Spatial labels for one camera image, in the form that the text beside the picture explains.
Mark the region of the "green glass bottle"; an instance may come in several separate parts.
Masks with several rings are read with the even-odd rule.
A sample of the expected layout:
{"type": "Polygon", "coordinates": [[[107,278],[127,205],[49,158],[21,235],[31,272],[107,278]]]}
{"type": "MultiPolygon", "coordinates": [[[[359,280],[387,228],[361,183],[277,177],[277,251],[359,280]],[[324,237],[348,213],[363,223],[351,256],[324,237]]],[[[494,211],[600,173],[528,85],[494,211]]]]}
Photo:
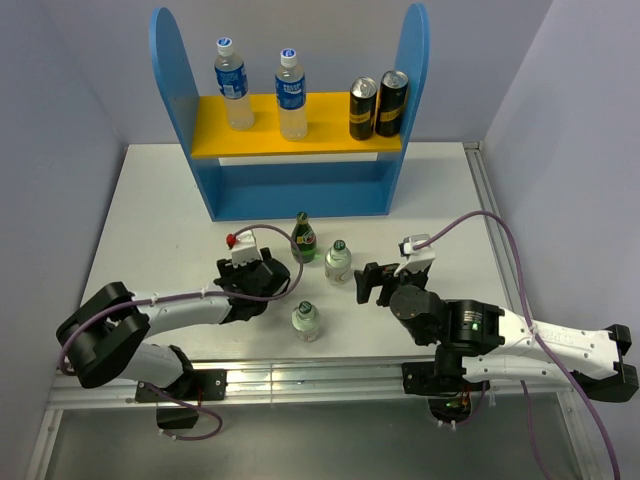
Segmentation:
{"type": "Polygon", "coordinates": [[[293,258],[298,263],[310,263],[317,251],[317,238],[309,223],[309,215],[301,211],[296,215],[296,225],[291,234],[296,246],[291,249],[293,258]]]}

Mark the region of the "Pocari Sweat bottle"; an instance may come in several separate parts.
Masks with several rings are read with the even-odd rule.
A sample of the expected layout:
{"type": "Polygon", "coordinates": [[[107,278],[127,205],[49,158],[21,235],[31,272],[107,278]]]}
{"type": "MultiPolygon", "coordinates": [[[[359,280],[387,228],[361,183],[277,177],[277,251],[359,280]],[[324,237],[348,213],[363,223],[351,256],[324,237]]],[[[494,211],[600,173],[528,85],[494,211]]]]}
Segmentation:
{"type": "Polygon", "coordinates": [[[288,141],[302,140],[307,135],[306,79],[293,48],[280,53],[275,91],[282,137],[288,141]]]}
{"type": "Polygon", "coordinates": [[[236,53],[229,37],[219,38],[216,48],[218,56],[214,62],[214,71],[229,126],[234,130],[247,130],[254,125],[254,113],[244,61],[236,53]]]}

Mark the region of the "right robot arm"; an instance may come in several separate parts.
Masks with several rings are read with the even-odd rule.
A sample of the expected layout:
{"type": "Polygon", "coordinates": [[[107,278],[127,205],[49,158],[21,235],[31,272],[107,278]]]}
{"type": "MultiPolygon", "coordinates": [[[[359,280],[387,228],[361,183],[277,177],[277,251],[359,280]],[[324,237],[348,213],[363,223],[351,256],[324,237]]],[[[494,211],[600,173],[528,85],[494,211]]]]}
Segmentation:
{"type": "Polygon", "coordinates": [[[443,396],[478,391],[496,380],[579,385],[590,400],[623,403],[639,389],[624,357],[630,330],[614,324],[579,330],[528,323],[510,310],[476,300],[444,300],[426,290],[428,272],[400,273],[396,265],[368,263],[354,273],[356,300],[390,310],[418,346],[434,346],[431,361],[402,366],[406,393],[443,396]]]}

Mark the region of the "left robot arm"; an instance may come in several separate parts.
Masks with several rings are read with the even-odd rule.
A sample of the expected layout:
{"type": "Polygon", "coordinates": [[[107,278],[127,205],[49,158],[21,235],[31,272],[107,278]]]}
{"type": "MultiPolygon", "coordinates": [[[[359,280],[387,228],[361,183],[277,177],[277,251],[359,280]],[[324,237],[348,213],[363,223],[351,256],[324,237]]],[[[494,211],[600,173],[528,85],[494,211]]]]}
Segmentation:
{"type": "Polygon", "coordinates": [[[56,331],[81,386],[97,388],[122,378],[152,384],[172,399],[194,395],[202,382],[186,354],[146,339],[196,325],[248,321],[290,283],[289,270],[268,248],[245,266],[220,260],[217,268],[219,277],[202,293],[174,294],[165,302],[142,301],[121,281],[102,287],[56,331]]]}

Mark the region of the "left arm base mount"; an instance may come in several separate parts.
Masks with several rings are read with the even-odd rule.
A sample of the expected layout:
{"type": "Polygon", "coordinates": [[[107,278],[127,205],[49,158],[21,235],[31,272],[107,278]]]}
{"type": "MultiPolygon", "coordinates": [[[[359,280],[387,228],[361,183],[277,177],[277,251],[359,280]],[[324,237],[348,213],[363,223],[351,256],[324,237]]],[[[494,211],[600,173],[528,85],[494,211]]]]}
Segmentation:
{"type": "Polygon", "coordinates": [[[161,388],[139,382],[134,401],[138,404],[171,403],[172,407],[156,408],[156,424],[163,432],[169,431],[178,437],[193,429],[201,416],[208,415],[218,422],[217,434],[222,427],[221,417],[215,412],[207,413],[204,403],[222,401],[225,398],[227,371],[225,369],[193,370],[172,385],[161,388]]]}

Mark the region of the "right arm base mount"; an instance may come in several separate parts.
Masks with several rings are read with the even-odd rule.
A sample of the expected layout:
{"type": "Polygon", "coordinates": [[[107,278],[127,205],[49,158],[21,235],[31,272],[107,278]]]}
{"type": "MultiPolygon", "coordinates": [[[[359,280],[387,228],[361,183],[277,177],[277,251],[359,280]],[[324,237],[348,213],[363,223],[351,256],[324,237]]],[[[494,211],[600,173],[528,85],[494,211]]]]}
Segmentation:
{"type": "Polygon", "coordinates": [[[481,409],[490,383],[470,383],[463,378],[439,377],[434,362],[401,365],[402,386],[407,395],[427,399],[428,412],[437,428],[456,431],[468,424],[481,409]]]}

